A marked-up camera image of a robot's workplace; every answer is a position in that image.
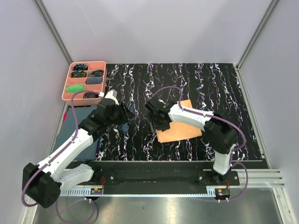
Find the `peach cloth napkin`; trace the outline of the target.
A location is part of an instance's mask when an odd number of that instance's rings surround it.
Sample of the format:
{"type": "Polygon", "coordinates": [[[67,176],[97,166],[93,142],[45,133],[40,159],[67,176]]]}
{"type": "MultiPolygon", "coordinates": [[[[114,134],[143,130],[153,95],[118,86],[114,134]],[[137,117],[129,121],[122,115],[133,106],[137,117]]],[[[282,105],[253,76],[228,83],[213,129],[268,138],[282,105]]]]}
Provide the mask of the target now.
{"type": "Polygon", "coordinates": [[[192,126],[195,110],[192,108],[191,101],[183,100],[182,108],[175,104],[171,111],[170,118],[174,120],[169,124],[169,129],[161,131],[156,128],[157,139],[161,143],[173,142],[177,140],[187,140],[202,136],[202,130],[198,125],[192,126]]]}

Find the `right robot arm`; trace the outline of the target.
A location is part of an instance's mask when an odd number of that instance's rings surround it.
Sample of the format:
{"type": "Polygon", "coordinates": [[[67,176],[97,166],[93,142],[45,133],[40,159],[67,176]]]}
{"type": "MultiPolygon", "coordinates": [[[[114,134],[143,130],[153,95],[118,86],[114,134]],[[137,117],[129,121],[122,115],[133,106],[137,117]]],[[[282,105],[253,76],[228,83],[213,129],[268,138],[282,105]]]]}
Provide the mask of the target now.
{"type": "Polygon", "coordinates": [[[200,111],[176,102],[164,103],[156,97],[145,104],[149,122],[161,143],[186,140],[204,134],[215,150],[213,182],[223,185],[228,181],[230,157],[236,147],[238,131],[220,114],[200,111]]]}

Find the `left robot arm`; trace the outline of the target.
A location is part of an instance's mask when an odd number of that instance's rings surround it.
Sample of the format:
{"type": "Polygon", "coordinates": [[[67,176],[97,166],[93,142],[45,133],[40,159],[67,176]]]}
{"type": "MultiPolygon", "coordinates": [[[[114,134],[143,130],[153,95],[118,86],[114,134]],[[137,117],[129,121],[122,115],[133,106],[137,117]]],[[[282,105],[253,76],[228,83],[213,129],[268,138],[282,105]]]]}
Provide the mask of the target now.
{"type": "Polygon", "coordinates": [[[61,192],[75,185],[88,182],[97,184],[101,173],[88,164],[66,171],[67,166],[87,147],[92,145],[112,125],[123,125],[134,118],[134,114],[116,99],[102,99],[80,123],[74,133],[56,151],[38,164],[28,163],[22,174],[21,201],[30,197],[37,205],[48,208],[59,198],[61,192]]]}

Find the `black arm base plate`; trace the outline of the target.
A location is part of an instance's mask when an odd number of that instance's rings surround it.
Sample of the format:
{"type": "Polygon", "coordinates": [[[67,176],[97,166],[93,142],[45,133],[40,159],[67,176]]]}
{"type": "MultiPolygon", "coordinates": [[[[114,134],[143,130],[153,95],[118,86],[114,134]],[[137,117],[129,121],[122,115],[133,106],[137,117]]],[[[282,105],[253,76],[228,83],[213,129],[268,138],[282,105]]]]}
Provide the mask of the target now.
{"type": "Polygon", "coordinates": [[[91,180],[81,184],[106,186],[123,182],[190,182],[200,186],[239,186],[236,171],[220,175],[211,161],[88,161],[95,168],[91,180]]]}

